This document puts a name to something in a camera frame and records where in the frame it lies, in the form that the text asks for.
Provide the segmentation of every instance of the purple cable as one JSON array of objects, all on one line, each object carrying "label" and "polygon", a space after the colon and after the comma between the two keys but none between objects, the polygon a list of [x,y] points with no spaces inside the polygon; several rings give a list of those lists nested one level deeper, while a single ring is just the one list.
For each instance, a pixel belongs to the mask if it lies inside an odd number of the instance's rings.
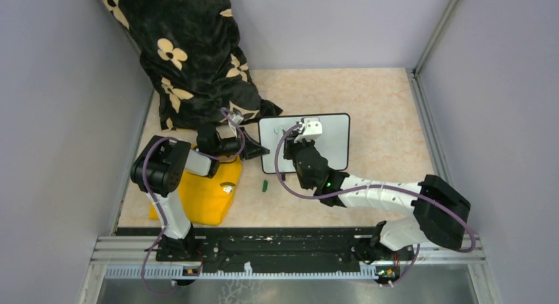
[{"label": "purple cable", "polygon": [[156,208],[159,210],[159,214],[161,215],[161,221],[163,222],[163,227],[161,228],[161,231],[159,232],[159,235],[157,236],[154,243],[148,248],[148,253],[146,255],[146,258],[144,259],[144,263],[142,263],[142,271],[140,272],[140,277],[142,278],[142,283],[144,284],[144,287],[150,293],[155,294],[155,295],[170,295],[170,294],[173,294],[177,291],[177,286],[173,286],[167,292],[154,291],[154,290],[150,289],[150,287],[148,286],[148,282],[146,281],[146,277],[145,277],[145,275],[146,275],[146,264],[148,263],[148,259],[150,258],[150,254],[152,253],[154,248],[159,244],[159,241],[163,237],[163,234],[165,233],[165,230],[167,229],[167,226],[169,225],[169,221],[167,220],[167,216],[165,215],[165,212],[161,208],[159,200],[157,199],[155,193],[153,192],[152,188],[148,184],[148,176],[147,176],[146,172],[147,172],[147,169],[148,169],[148,162],[150,161],[150,158],[152,157],[152,154],[154,153],[155,149],[157,149],[161,143],[163,143],[167,140],[178,141],[176,138],[173,138],[173,137],[164,137],[164,138],[161,138],[158,141],[156,141],[156,143],[149,149],[148,153],[146,154],[146,158],[144,159],[144,164],[142,166],[142,181],[144,182],[144,186],[146,187],[146,190],[148,191],[148,193],[150,193],[150,196],[152,197],[152,200],[154,201],[154,203],[156,205]]},{"label": "purple cable", "polygon": [[227,121],[230,122],[230,123],[236,128],[237,132],[239,132],[239,135],[241,136],[241,147],[239,148],[239,151],[237,151],[236,154],[234,154],[234,155],[232,155],[232,156],[230,156],[230,157],[228,157],[228,158],[214,157],[214,156],[211,156],[211,155],[209,155],[209,154],[203,154],[203,153],[201,153],[201,152],[199,152],[199,154],[203,155],[204,157],[208,157],[209,159],[214,159],[214,160],[218,160],[218,161],[228,161],[228,160],[231,160],[231,159],[236,158],[239,154],[241,154],[241,152],[243,151],[243,149],[245,149],[245,135],[243,134],[241,128],[240,128],[235,122],[233,122],[233,121],[229,118],[229,116],[227,116],[227,115],[232,114],[231,111],[229,111],[229,110],[228,110],[227,108],[225,108],[225,107],[222,107],[222,108],[220,109],[220,112],[221,112],[221,114],[227,119]]},{"label": "purple cable", "polygon": [[285,182],[283,182],[283,180],[281,179],[280,169],[279,169],[279,166],[278,166],[278,160],[279,160],[279,158],[280,158],[280,157],[279,157],[279,156],[280,156],[280,155],[279,155],[279,154],[280,154],[279,152],[280,152],[281,146],[282,146],[282,145],[284,144],[284,142],[285,142],[285,139],[291,134],[292,131],[294,131],[295,129],[298,129],[299,127],[301,127],[300,124],[297,124],[297,125],[295,125],[295,126],[292,126],[291,128],[289,128],[289,129],[285,132],[285,134],[283,134],[283,136],[282,136],[281,139],[279,140],[278,147],[276,148],[276,155],[275,155],[275,157],[274,157],[274,168],[276,169],[276,177],[278,177],[279,183],[285,188],[285,190],[287,190],[287,192],[291,193],[292,195],[294,195],[294,196],[296,196],[296,197],[304,198],[304,199],[309,199],[309,200],[321,200],[321,199],[323,199],[323,198],[334,197],[334,196],[337,196],[337,195],[340,195],[340,194],[350,193],[350,192],[359,191],[359,190],[366,190],[366,189],[380,189],[381,187],[382,187],[383,189],[393,190],[393,191],[401,192],[401,193],[404,193],[404,194],[407,194],[407,195],[411,195],[411,196],[413,196],[413,197],[417,197],[417,198],[419,198],[419,199],[421,199],[421,200],[424,200],[424,201],[426,201],[426,202],[428,202],[428,203],[430,203],[430,204],[435,205],[437,208],[439,208],[439,209],[442,210],[443,212],[447,213],[450,217],[452,217],[455,221],[457,221],[462,227],[464,227],[464,230],[468,233],[468,236],[470,237],[471,245],[470,245],[469,248],[460,249],[460,250],[457,250],[457,252],[459,252],[459,253],[470,253],[471,251],[473,251],[473,250],[475,249],[476,243],[475,243],[475,234],[474,234],[474,231],[473,231],[473,229],[472,229],[468,224],[466,224],[466,222],[464,222],[464,221],[460,218],[460,216],[456,215],[456,213],[452,212],[451,210],[449,210],[448,208],[446,208],[446,206],[440,204],[439,202],[433,200],[432,198],[426,197],[426,196],[424,196],[424,195],[422,195],[422,194],[419,194],[419,193],[412,192],[412,191],[407,190],[407,189],[402,189],[402,188],[399,188],[399,187],[393,187],[393,186],[391,186],[391,185],[385,185],[385,186],[378,185],[378,184],[370,185],[370,186],[361,185],[360,187],[353,187],[353,188],[351,188],[351,189],[346,189],[346,190],[342,190],[342,191],[338,191],[338,192],[334,192],[334,193],[328,193],[328,194],[325,194],[325,195],[317,195],[317,196],[315,196],[315,197],[310,197],[310,196],[302,195],[302,194],[299,194],[299,193],[295,192],[294,190],[290,189],[290,188],[285,184]]},{"label": "purple cable", "polygon": [[[228,122],[230,122],[233,126],[235,126],[235,128],[237,129],[237,131],[239,132],[239,134],[241,135],[241,148],[239,149],[239,151],[237,151],[236,154],[232,155],[231,157],[228,158],[218,158],[218,157],[214,157],[214,156],[210,156],[209,154],[203,154],[201,152],[199,152],[199,154],[208,157],[210,159],[214,159],[214,160],[219,160],[219,161],[225,161],[225,160],[230,160],[233,159],[235,157],[237,157],[245,148],[245,136],[242,132],[242,130],[239,128],[239,126],[234,123],[229,116],[227,116],[227,114],[231,114],[231,111],[229,111],[228,109],[222,107],[220,109],[221,114],[227,119]],[[148,176],[147,176],[147,169],[148,169],[148,162],[150,161],[150,158],[152,157],[152,154],[154,153],[155,149],[157,149],[159,147],[159,145],[167,140],[174,140],[174,141],[179,141],[178,139],[174,138],[174,137],[163,137],[161,139],[159,139],[158,141],[156,141],[154,143],[154,145],[148,150],[148,153],[146,154],[146,158],[144,159],[144,164],[142,165],[142,181],[144,182],[144,186],[146,187],[146,190],[148,191],[148,193],[150,194],[150,196],[152,197],[152,200],[155,203],[156,208],[159,211],[159,214],[161,215],[161,221],[163,222],[163,227],[161,228],[161,231],[159,232],[159,235],[157,236],[156,240],[154,241],[154,243],[148,248],[148,253],[146,254],[146,258],[144,259],[144,263],[142,263],[142,270],[140,272],[140,277],[142,278],[142,283],[144,284],[144,287],[151,293],[155,294],[155,295],[170,295],[172,293],[175,293],[177,291],[177,286],[173,286],[171,288],[171,290],[167,291],[167,292],[157,292],[154,291],[152,289],[150,289],[150,287],[148,286],[148,283],[146,281],[145,278],[145,274],[146,274],[146,265],[148,263],[148,259],[150,258],[150,254],[152,253],[152,251],[155,249],[155,247],[159,244],[161,238],[163,237],[163,234],[165,233],[165,230],[167,229],[167,226],[169,225],[169,221],[167,220],[167,216],[165,215],[165,212],[163,211],[163,209],[161,208],[160,202],[157,199],[155,193],[153,192],[152,188],[150,187],[150,185],[148,184]]]},{"label": "purple cable", "polygon": [[419,244],[417,244],[417,247],[415,247],[415,253],[413,254],[413,258],[411,259],[411,262],[409,263],[409,266],[407,266],[407,268],[403,271],[403,273],[400,274],[400,277],[398,278],[398,280],[393,281],[392,285],[390,285],[390,284],[380,284],[379,286],[394,287],[396,284],[400,283],[403,280],[403,277],[407,275],[407,273],[410,271],[411,267],[415,264],[415,261],[417,260],[418,255],[419,255]]}]

